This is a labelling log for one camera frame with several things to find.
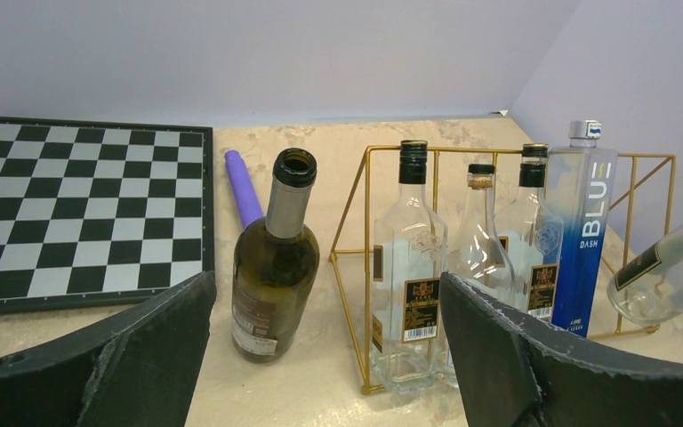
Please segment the dark green wine bottle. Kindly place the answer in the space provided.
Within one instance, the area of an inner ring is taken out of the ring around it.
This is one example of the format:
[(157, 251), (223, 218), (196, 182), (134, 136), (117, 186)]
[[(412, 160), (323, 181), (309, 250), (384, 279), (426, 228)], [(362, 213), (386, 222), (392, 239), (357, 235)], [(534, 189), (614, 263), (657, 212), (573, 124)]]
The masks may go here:
[(293, 344), (320, 261), (305, 223), (317, 160), (306, 149), (287, 148), (272, 174), (267, 212), (241, 232), (233, 262), (231, 339), (256, 364), (281, 358)]

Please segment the square clear bottle black cap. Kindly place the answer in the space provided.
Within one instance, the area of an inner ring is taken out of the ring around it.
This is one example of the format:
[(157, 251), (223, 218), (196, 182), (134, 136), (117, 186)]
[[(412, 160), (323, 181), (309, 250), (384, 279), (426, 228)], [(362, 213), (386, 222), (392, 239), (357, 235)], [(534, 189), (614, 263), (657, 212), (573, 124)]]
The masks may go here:
[(374, 221), (373, 372), (387, 391), (430, 387), (440, 331), (447, 226), (426, 203), (428, 143), (399, 146), (398, 199)]

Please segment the blue dash bottle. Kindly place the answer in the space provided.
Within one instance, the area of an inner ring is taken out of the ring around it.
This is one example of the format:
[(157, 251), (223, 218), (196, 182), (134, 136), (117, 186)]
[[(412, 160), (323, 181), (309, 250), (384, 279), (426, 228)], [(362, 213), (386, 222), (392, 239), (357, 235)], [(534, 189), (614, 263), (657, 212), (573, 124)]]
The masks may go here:
[(551, 323), (588, 335), (618, 152), (598, 146), (598, 120), (570, 123), (569, 145), (550, 150), (545, 199), (563, 222)]

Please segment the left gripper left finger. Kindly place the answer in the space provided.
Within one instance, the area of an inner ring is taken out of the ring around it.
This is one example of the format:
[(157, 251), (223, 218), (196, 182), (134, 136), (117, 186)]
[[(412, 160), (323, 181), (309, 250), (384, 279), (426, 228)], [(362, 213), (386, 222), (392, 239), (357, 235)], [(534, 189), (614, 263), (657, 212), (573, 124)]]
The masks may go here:
[(213, 272), (0, 358), (0, 426), (182, 426), (209, 339)]

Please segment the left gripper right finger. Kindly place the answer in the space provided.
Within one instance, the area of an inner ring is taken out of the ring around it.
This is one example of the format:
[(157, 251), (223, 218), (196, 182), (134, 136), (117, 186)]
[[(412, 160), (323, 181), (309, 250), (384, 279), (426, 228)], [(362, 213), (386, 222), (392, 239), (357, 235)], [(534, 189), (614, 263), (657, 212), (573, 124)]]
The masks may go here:
[(450, 272), (441, 316), (471, 426), (683, 426), (683, 363), (590, 341)]

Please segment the clear round glass bottle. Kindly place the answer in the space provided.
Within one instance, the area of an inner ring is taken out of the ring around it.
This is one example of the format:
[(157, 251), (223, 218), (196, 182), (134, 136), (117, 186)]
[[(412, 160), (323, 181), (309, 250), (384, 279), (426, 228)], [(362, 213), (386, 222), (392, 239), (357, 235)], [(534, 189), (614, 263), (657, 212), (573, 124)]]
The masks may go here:
[(683, 313), (683, 224), (618, 270), (607, 286), (614, 309), (654, 326)]

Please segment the round clear bottle cork cap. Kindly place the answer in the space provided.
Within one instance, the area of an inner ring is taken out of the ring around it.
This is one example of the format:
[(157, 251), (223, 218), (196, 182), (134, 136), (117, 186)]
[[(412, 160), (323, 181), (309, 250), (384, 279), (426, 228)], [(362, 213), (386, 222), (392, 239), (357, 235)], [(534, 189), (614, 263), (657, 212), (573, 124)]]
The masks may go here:
[(465, 210), (455, 238), (449, 243), (446, 270), (469, 285), (512, 306), (515, 274), (494, 226), (495, 166), (468, 166)]

